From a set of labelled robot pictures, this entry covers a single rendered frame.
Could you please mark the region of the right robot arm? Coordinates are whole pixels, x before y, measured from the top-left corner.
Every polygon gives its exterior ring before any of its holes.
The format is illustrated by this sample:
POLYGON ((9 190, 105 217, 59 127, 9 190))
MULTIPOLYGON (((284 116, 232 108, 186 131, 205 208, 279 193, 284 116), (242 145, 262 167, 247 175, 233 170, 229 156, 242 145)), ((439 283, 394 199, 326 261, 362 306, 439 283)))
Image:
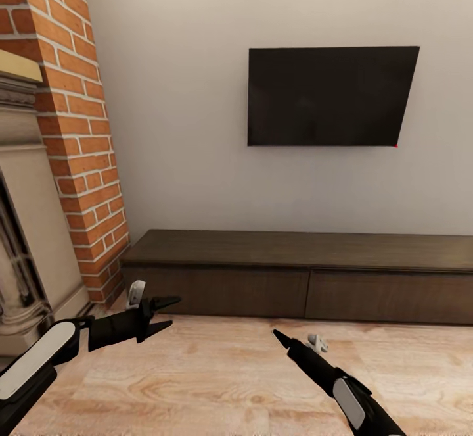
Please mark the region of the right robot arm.
POLYGON ((371 397, 372 392, 340 367, 332 367, 320 354, 328 352, 328 343, 318 334, 308 334, 309 343, 289 338, 279 330, 273 333, 287 355, 331 398, 346 415, 355 436, 406 436, 384 409, 371 397))

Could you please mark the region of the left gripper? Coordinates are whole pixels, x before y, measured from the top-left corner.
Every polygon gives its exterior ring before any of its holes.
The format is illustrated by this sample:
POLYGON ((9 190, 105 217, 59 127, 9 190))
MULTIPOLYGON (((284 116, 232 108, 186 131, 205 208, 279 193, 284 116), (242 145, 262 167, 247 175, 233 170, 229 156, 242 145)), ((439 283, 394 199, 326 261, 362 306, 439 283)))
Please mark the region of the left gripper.
POLYGON ((137 338, 137 344, 159 333, 173 324, 172 320, 150 324, 158 309, 166 308, 181 301, 180 297, 153 297, 141 299, 138 309, 110 315, 111 345, 137 338))

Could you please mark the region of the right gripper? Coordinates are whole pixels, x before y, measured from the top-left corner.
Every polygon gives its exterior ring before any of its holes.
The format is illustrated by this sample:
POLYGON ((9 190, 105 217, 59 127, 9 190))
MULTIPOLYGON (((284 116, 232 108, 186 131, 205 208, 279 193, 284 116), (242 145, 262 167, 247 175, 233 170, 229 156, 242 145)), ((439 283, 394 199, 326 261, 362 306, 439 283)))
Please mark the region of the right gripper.
POLYGON ((273 333, 286 349, 290 349, 287 355, 315 382, 315 373, 317 373, 318 366, 322 365, 322 362, 326 362, 326 360, 311 348, 306 347, 297 338, 291 339, 276 329, 274 329, 273 333))

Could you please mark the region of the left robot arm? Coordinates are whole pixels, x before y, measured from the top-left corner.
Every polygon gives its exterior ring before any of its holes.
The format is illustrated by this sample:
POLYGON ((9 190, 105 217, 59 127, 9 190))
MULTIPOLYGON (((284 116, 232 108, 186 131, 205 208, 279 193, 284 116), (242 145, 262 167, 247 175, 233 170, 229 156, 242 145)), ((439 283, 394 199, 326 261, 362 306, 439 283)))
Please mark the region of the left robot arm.
POLYGON ((172 320, 150 324, 158 309, 181 301, 180 297, 143 299, 145 281, 129 290, 125 312, 104 318, 94 315, 65 318, 53 324, 28 351, 0 372, 0 436, 9 436, 32 406, 57 378, 55 366, 78 355, 80 329, 89 328, 88 351, 127 339, 137 344, 173 324, 172 320))

